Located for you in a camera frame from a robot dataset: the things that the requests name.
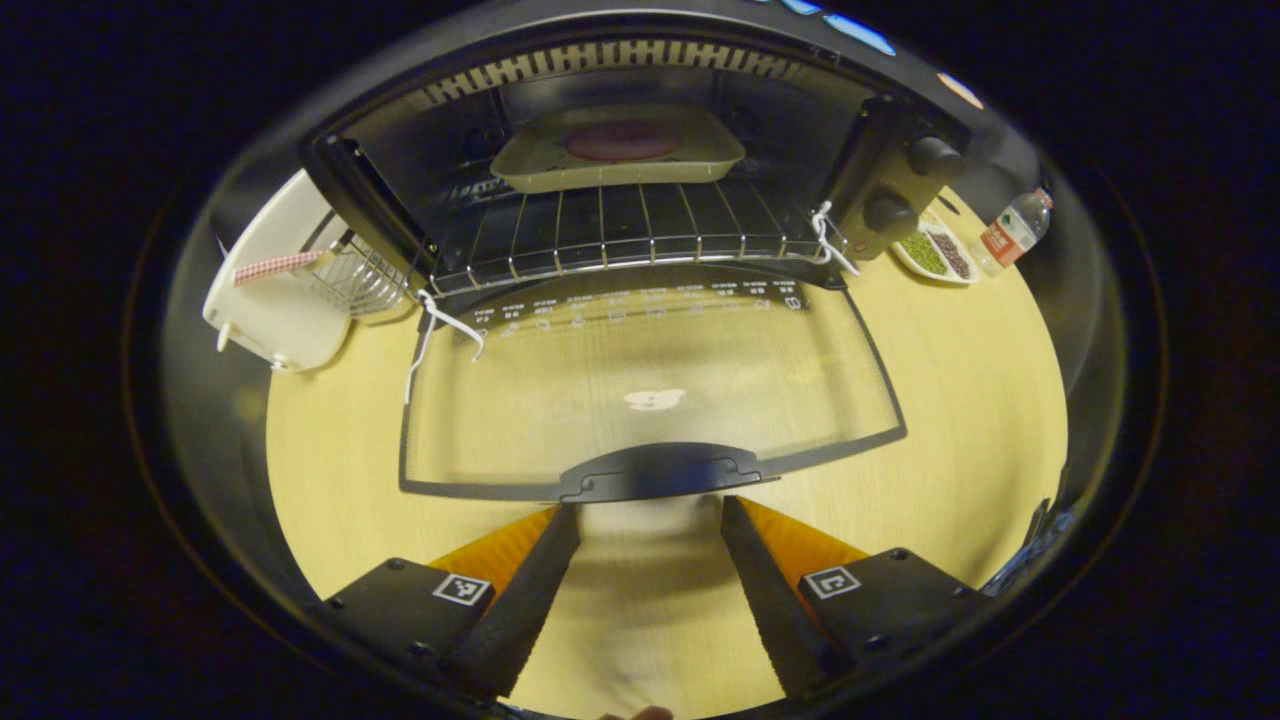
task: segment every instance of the oven rack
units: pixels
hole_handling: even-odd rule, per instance
[[[479,179],[434,214],[435,297],[613,268],[822,260],[810,214],[782,186],[744,174],[522,195]],[[849,241],[836,232],[844,252]]]

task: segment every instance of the white dish rack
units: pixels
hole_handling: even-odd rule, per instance
[[[248,279],[246,269],[255,270]],[[275,370],[297,372],[332,360],[353,319],[389,322],[413,306],[404,274],[356,236],[300,170],[227,254],[202,315],[218,329],[219,351],[234,341]]]

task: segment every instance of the wire rack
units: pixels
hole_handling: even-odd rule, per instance
[[[316,292],[355,319],[367,322],[394,313],[410,299],[404,273],[349,232],[310,274]]]
[[[448,210],[433,223],[444,228],[439,259],[429,274],[438,297],[611,268],[817,261],[822,254],[808,213],[780,186],[744,174],[538,195],[476,177],[443,200]],[[849,243],[836,241],[841,251]]]

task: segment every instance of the oven control knob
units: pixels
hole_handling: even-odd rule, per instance
[[[881,192],[863,210],[867,227],[886,236],[890,242],[906,237],[919,224],[920,217],[896,192]]]
[[[937,137],[922,137],[906,146],[906,164],[920,177],[951,182],[964,172],[964,155]]]

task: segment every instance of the plastic bottle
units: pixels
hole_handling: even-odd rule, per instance
[[[1042,187],[1015,197],[983,231],[979,242],[970,247],[974,261],[988,277],[1012,265],[1044,237],[1052,208],[1053,199]]]

